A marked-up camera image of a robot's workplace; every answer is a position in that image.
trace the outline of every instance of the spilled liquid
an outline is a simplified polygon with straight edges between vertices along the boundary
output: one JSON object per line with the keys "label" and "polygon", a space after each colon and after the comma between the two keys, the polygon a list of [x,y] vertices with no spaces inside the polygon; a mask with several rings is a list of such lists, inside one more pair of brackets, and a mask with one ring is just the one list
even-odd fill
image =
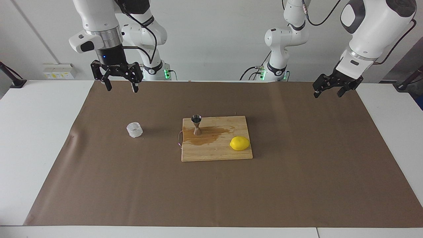
{"label": "spilled liquid", "polygon": [[194,128],[189,130],[184,128],[184,141],[193,145],[210,144],[216,141],[222,134],[233,133],[234,128],[233,126],[230,129],[222,127],[200,127],[200,136],[194,135]]}

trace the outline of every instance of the lemon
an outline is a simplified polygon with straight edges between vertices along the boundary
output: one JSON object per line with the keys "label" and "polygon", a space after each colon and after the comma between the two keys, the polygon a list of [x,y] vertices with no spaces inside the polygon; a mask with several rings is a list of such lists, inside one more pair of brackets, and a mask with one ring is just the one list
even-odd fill
{"label": "lemon", "polygon": [[235,136],[234,138],[232,138],[229,145],[232,147],[232,149],[241,151],[245,150],[250,146],[250,141],[243,136]]}

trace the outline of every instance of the white wall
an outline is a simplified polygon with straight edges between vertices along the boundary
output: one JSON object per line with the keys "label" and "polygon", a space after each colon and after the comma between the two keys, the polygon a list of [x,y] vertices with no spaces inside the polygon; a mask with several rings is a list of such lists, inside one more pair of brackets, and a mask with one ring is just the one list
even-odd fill
{"label": "white wall", "polygon": [[[68,38],[82,29],[72,0],[0,0],[1,60],[27,79],[43,79],[42,63],[54,59],[16,10],[15,2],[30,24],[61,63],[72,63],[77,79],[92,79],[90,62],[94,52],[78,54]],[[314,22],[321,21],[336,0],[312,1],[309,12]],[[292,81],[314,81],[329,74],[351,36],[344,30],[339,15],[347,0],[322,26],[310,26],[310,40],[290,47],[288,69]],[[419,40],[423,32],[423,4],[419,2],[417,27],[398,45],[390,59],[370,68],[367,82],[378,82]],[[162,58],[177,71],[179,80],[237,80],[250,66],[258,65],[269,52],[264,34],[272,27],[286,26],[280,0],[152,0],[151,9],[168,31],[168,42],[159,46]],[[122,24],[131,22],[119,14]],[[127,50],[128,62],[140,61],[137,52]]]}

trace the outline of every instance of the wall socket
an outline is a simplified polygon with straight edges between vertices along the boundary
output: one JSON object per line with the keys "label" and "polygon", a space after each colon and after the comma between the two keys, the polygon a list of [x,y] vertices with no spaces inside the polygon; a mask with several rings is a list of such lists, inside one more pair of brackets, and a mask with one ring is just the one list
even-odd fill
{"label": "wall socket", "polygon": [[44,64],[43,74],[47,79],[75,79],[76,71],[71,64]]}

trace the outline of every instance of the metal jigger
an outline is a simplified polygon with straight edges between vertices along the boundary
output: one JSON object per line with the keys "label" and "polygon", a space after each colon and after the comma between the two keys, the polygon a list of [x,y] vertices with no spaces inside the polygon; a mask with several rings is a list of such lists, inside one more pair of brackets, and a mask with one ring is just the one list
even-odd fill
{"label": "metal jigger", "polygon": [[196,135],[196,136],[201,135],[201,130],[199,128],[200,122],[201,122],[201,116],[200,115],[193,115],[191,117],[191,121],[194,123],[194,126],[195,126],[194,135]]}

